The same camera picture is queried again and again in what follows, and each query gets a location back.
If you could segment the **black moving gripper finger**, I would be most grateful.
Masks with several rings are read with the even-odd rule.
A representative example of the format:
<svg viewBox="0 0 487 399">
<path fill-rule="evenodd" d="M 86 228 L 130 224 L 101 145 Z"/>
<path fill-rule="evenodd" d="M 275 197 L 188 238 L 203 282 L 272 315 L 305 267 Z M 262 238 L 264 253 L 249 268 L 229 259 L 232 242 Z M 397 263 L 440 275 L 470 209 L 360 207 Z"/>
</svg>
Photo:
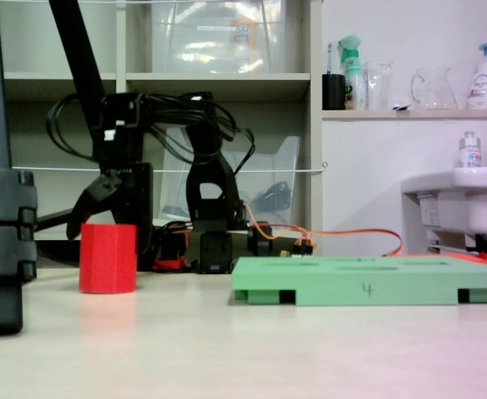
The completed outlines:
<svg viewBox="0 0 487 399">
<path fill-rule="evenodd" d="M 81 234 L 81 226 L 94 214 L 110 210 L 116 201 L 122 179 L 117 170 L 102 172 L 86 187 L 71 210 L 66 224 L 66 236 L 74 240 Z"/>
</svg>

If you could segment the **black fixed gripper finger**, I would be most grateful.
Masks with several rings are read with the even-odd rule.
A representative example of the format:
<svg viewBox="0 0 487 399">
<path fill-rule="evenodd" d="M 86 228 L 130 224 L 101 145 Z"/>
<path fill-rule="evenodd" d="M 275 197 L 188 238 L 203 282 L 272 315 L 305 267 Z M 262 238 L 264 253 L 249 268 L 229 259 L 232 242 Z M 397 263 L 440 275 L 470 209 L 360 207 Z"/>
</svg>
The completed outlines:
<svg viewBox="0 0 487 399">
<path fill-rule="evenodd" d="M 137 253 L 144 254 L 153 229 L 153 168 L 149 163 L 128 162 L 117 173 L 121 185 L 111 213 L 116 223 L 136 227 Z"/>
</svg>

